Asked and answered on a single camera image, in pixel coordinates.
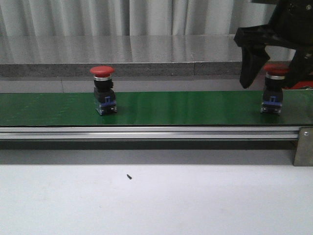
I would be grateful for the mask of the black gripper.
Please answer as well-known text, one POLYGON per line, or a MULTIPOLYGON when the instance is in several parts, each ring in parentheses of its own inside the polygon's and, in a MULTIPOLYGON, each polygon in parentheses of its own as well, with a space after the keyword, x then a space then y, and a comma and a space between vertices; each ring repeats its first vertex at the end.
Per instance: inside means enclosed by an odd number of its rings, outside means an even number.
POLYGON ((291 88, 313 71, 313 2, 280 0, 267 24, 238 28, 234 41, 242 47, 240 83, 245 89, 270 59, 266 46, 295 49, 283 82, 291 88))

